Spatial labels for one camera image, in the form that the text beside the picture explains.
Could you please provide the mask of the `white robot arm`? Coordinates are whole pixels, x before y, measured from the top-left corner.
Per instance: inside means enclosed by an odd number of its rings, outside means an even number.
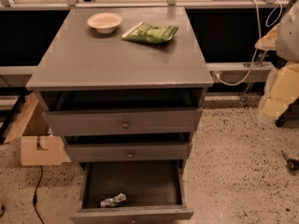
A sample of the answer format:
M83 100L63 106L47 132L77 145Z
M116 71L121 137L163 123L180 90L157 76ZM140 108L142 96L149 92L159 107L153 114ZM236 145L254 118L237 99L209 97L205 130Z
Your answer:
M278 27L277 56L299 62L299 1L283 16Z

